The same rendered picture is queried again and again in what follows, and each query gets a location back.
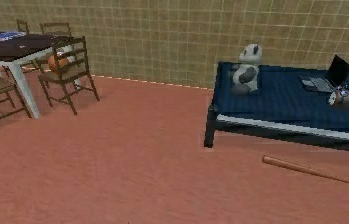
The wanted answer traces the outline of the white and grey teddy bear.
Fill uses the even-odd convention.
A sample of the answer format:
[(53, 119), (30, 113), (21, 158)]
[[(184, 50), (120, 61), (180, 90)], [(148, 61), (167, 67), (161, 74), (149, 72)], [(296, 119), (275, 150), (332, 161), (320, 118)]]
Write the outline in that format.
[(233, 86), (231, 92), (246, 95), (258, 89), (257, 76), (262, 61), (262, 47), (257, 43), (247, 45), (239, 55), (239, 63), (234, 64), (230, 73)]

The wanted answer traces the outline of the orange basketball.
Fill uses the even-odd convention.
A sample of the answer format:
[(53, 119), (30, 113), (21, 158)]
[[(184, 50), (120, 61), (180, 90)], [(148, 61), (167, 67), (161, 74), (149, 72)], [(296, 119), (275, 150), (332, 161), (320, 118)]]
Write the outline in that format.
[(67, 58), (62, 58), (62, 59), (56, 60), (54, 56), (50, 56), (49, 59), (47, 60), (47, 64), (48, 64), (49, 69), (51, 71), (56, 70), (56, 65), (59, 65), (60, 67), (62, 67), (68, 63), (69, 63), (69, 60)]

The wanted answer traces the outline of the brown wooden baseball bat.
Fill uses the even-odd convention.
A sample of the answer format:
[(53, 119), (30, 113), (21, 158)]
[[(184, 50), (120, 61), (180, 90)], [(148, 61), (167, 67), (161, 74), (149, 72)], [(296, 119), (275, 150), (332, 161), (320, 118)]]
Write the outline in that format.
[(335, 180), (335, 181), (349, 184), (348, 179), (340, 178), (340, 177), (337, 177), (337, 176), (334, 176), (334, 175), (331, 175), (328, 173), (314, 170), (314, 169), (309, 168), (307, 166), (303, 166), (303, 165), (300, 165), (297, 163), (292, 163), (289, 161), (281, 160), (281, 159), (278, 159), (275, 157), (270, 157), (270, 156), (264, 155), (262, 157), (262, 162), (265, 164), (281, 167), (284, 169), (289, 169), (289, 170), (293, 170), (296, 172), (301, 172), (301, 173), (305, 173), (305, 174), (309, 174), (309, 175), (313, 175), (313, 176), (318, 176), (318, 177), (322, 177), (322, 178), (327, 178), (327, 179), (331, 179), (331, 180)]

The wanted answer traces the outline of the grey laptop with black screen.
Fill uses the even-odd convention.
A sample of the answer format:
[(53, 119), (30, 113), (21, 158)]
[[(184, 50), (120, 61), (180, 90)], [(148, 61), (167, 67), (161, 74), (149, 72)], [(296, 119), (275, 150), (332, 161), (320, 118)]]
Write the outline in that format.
[(348, 75), (349, 63), (335, 55), (324, 77), (300, 76), (300, 80), (309, 91), (331, 93), (345, 83)]

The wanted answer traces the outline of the dark table with white legs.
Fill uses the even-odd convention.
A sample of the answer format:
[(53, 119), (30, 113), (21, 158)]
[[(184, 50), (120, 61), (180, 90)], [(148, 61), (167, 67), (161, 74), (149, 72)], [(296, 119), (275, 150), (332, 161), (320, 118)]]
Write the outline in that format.
[(55, 43), (63, 42), (65, 52), (72, 50), (66, 41), (72, 37), (42, 34), (27, 34), (10, 40), (0, 41), (0, 66), (8, 66), (34, 118), (40, 116), (37, 103), (22, 70), (24, 62), (38, 59), (52, 52)]

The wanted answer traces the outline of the blue patterned book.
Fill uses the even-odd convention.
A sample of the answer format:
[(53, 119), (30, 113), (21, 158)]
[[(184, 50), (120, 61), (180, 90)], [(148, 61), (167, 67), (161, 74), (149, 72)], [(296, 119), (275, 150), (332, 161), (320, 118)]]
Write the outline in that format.
[(26, 36), (25, 32), (2, 32), (0, 33), (0, 41), (7, 41), (13, 38)]

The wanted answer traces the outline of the blue bed with black frame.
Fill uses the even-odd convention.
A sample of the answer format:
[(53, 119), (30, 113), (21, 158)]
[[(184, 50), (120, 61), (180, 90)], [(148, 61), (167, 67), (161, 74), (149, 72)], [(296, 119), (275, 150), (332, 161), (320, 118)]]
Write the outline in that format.
[[(324, 70), (262, 65), (258, 89), (243, 96), (231, 93), (235, 70), (232, 62), (218, 64), (206, 147), (213, 146), (219, 130), (349, 151), (349, 104), (330, 105), (328, 93), (302, 84), (306, 77), (324, 77)], [(349, 76), (346, 84), (349, 88)]]

